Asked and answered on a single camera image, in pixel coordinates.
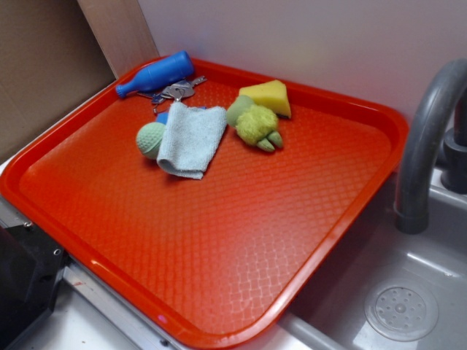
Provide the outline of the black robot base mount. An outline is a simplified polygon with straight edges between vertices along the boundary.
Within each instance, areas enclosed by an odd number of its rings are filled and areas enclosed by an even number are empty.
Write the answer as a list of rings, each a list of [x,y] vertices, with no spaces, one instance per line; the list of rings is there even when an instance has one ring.
[[[1,229],[1,348],[12,349],[54,311],[68,255],[39,226]]]

